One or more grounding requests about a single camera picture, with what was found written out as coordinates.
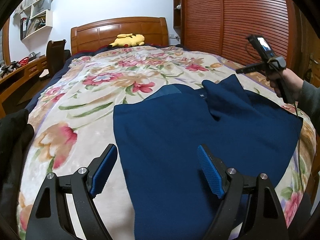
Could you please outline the person's right forearm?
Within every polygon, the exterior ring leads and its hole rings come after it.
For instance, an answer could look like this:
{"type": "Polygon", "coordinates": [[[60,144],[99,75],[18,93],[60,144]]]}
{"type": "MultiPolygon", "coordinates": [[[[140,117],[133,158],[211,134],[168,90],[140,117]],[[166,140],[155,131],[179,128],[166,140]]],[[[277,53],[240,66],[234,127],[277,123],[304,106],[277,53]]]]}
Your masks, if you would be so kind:
{"type": "Polygon", "coordinates": [[[305,112],[314,128],[319,129],[320,90],[314,85],[303,81],[302,90],[298,98],[298,108],[305,112]]]}

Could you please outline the person's right hand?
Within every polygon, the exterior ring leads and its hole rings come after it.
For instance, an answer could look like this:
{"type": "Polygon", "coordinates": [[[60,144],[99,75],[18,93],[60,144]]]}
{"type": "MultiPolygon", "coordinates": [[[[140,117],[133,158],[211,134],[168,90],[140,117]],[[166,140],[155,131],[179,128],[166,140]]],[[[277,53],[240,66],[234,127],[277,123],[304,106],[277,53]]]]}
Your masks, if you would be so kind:
{"type": "Polygon", "coordinates": [[[283,79],[288,90],[291,92],[291,95],[295,101],[298,101],[300,92],[303,87],[303,80],[298,77],[292,70],[286,68],[279,73],[272,73],[267,75],[267,81],[270,82],[270,87],[273,88],[277,97],[281,98],[280,89],[278,88],[276,81],[278,79],[283,79]]]}

